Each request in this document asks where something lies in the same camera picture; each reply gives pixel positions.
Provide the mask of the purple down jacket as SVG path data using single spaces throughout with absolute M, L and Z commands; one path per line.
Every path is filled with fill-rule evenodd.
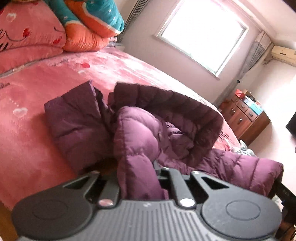
M 45 104 L 58 148 L 79 175 L 117 163 L 125 199 L 166 197 L 153 162 L 182 174 L 201 171 L 268 196 L 282 177 L 279 162 L 215 149 L 224 118 L 170 90 L 118 82 L 108 100 L 91 82 Z

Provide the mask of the light green quilted jacket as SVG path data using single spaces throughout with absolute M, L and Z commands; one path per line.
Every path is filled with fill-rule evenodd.
M 245 142 L 243 142 L 243 140 L 240 140 L 239 143 L 240 143 L 240 146 L 233 147 L 232 152 L 239 155 L 256 157 L 254 151 L 252 149 L 248 149 L 248 146 L 245 144 Z

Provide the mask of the brown wooden dresser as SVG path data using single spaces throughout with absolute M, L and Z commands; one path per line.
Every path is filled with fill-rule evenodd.
M 235 94 L 222 102 L 219 109 L 236 138 L 246 145 L 250 145 L 270 123 L 264 111 L 257 115 Z

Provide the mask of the pink heart-print bed cover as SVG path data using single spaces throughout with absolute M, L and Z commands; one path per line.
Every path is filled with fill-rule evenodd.
M 122 51 L 62 54 L 1 77 L 1 202 L 21 199 L 75 177 L 50 133 L 44 105 L 87 81 L 104 98 L 117 82 L 153 85 L 203 97 L 157 68 Z

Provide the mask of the blue box on dresser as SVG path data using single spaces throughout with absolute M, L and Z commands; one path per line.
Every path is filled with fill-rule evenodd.
M 242 101 L 257 115 L 260 115 L 263 112 L 261 106 L 257 105 L 254 101 L 252 101 L 249 97 L 245 96 Z

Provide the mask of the red box on dresser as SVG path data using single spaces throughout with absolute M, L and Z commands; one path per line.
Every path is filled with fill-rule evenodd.
M 235 90 L 235 95 L 236 95 L 239 99 L 244 99 L 246 92 L 247 92 L 247 90 L 236 89 L 236 90 Z

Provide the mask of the right plaid curtain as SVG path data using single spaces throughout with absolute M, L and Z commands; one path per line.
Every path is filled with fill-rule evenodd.
M 229 96 L 229 94 L 235 89 L 235 87 L 240 83 L 246 73 L 251 70 L 255 66 L 255 64 L 262 58 L 271 44 L 272 40 L 266 32 L 262 31 L 261 33 L 259 33 L 255 41 L 252 43 L 252 46 L 247 54 L 247 57 L 242 65 L 240 72 L 214 101 L 213 105 L 215 107 L 218 108 L 219 105 L 222 104 L 224 99 Z

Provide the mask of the plaid curtain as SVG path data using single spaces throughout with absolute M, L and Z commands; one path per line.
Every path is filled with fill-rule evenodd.
M 126 21 L 125 21 L 125 28 L 124 30 L 119 34 L 117 37 L 117 42 L 121 43 L 123 40 L 123 37 L 125 36 L 127 30 L 132 26 L 132 24 L 135 22 L 135 20 L 139 17 L 139 15 L 142 13 L 144 8 L 148 5 L 150 1 L 149 0 L 142 0 L 142 1 L 136 1 L 133 8 L 131 9 Z
M 219 105 L 222 104 L 224 99 L 229 96 L 229 94 L 235 89 L 235 87 L 240 83 L 246 73 L 251 70 L 255 66 L 255 64 L 262 58 L 271 44 L 272 40 L 266 32 L 262 31 L 261 33 L 259 33 L 255 41 L 252 43 L 252 46 L 247 54 L 247 57 L 242 65 L 240 72 L 214 101 L 213 105 L 215 107 L 218 108 Z

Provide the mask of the orange teal folded quilt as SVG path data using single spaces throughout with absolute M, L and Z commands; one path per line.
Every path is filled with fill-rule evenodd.
M 124 30 L 125 22 L 112 0 L 45 1 L 63 25 L 67 52 L 99 51 Z

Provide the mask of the left plaid curtain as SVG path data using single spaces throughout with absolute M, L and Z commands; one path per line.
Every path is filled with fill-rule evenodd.
M 142 13 L 144 8 L 148 5 L 150 1 L 149 0 L 142 0 L 142 1 L 136 1 L 133 8 L 131 9 L 126 21 L 125 21 L 125 28 L 124 30 L 119 34 L 117 37 L 117 42 L 121 43 L 123 40 L 123 37 L 125 36 L 127 30 L 132 26 L 132 24 L 135 22 L 135 20 L 139 17 L 139 15 Z

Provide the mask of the pink heart-print pillow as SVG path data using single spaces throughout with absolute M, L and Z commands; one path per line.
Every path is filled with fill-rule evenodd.
M 10 2 L 1 9 L 1 74 L 60 55 L 64 27 L 44 1 Z

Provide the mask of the black wall television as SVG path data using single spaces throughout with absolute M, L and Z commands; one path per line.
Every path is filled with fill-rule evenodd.
M 296 113 L 292 116 L 288 124 L 286 125 L 287 130 L 296 138 Z

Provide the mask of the wall air conditioner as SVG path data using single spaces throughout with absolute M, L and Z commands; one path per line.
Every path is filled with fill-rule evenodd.
M 273 58 L 277 60 L 286 61 L 288 63 L 295 63 L 296 54 L 294 49 L 274 46 L 271 54 Z

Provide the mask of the window with white frame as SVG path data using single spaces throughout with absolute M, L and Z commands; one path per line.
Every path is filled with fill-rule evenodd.
M 218 77 L 248 30 L 230 1 L 178 1 L 156 36 Z

